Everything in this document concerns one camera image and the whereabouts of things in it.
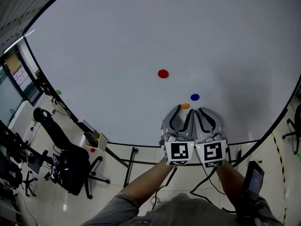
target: ceiling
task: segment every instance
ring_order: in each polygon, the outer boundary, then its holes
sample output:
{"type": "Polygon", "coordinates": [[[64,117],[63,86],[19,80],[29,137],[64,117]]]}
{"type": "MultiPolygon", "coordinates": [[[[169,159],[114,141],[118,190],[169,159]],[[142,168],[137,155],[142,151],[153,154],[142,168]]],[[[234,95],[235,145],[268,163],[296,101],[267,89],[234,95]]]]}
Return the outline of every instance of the ceiling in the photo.
{"type": "Polygon", "coordinates": [[[22,36],[24,28],[49,0],[0,0],[0,54],[22,36]]]}

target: black office chair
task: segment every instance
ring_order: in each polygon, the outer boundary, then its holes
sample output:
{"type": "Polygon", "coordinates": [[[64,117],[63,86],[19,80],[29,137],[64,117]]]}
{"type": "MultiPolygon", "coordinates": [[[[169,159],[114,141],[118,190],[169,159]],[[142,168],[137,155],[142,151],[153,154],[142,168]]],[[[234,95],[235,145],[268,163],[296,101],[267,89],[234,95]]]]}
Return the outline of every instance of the black office chair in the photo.
{"type": "Polygon", "coordinates": [[[73,195],[78,195],[85,185],[88,199],[92,199],[89,193],[89,178],[110,183],[107,179],[95,177],[96,173],[92,171],[96,163],[103,160],[101,156],[90,164],[88,152],[70,142],[48,111],[38,107],[34,110],[33,117],[35,121],[41,123],[54,144],[62,150],[59,156],[53,157],[55,167],[44,177],[46,180],[51,179],[73,195]]]}
{"type": "Polygon", "coordinates": [[[6,158],[2,152],[0,152],[0,178],[9,183],[9,186],[13,189],[19,187],[22,183],[21,169],[8,158],[6,158]]]}
{"type": "Polygon", "coordinates": [[[297,146],[296,146],[296,151],[294,151],[294,154],[296,155],[299,150],[299,139],[300,139],[300,134],[301,134],[301,105],[298,105],[298,107],[296,109],[294,120],[295,120],[295,123],[293,123],[291,119],[287,119],[287,124],[290,123],[293,126],[293,128],[295,129],[295,131],[282,136],[282,139],[286,138],[287,136],[296,135],[297,146]]]}

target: orange disc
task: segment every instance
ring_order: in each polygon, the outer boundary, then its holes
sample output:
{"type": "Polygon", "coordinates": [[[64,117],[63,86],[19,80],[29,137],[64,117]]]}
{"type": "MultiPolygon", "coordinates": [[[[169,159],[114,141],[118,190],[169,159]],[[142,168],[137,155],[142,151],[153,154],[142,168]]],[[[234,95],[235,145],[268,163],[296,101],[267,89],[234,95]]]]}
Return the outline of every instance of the orange disc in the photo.
{"type": "Polygon", "coordinates": [[[189,107],[190,107],[190,104],[188,104],[188,103],[184,103],[181,105],[181,109],[189,109],[189,107]]]}

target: handheld device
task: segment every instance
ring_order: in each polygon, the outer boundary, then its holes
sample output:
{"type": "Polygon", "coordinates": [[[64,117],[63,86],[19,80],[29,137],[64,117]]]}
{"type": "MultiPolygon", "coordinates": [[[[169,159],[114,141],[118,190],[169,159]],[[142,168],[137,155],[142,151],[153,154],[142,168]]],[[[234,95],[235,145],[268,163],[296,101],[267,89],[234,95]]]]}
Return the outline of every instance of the handheld device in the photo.
{"type": "Polygon", "coordinates": [[[263,184],[263,176],[264,171],[261,167],[255,161],[250,161],[239,198],[240,206],[237,210],[239,223],[249,223],[252,218],[258,217],[258,210],[263,207],[256,204],[263,184]]]}

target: desk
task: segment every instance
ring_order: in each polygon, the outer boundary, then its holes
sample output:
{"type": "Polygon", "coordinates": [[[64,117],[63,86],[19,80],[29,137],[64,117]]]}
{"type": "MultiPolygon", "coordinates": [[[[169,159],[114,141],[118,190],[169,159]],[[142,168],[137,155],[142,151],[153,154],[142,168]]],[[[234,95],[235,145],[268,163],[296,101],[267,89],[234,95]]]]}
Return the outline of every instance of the desk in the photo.
{"type": "Polygon", "coordinates": [[[219,114],[229,143],[239,143],[262,138],[296,87],[300,7],[301,0],[56,0],[26,39],[71,112],[111,142],[158,145],[164,117],[189,103],[219,114]],[[168,78],[158,77],[161,69],[168,78]]]}

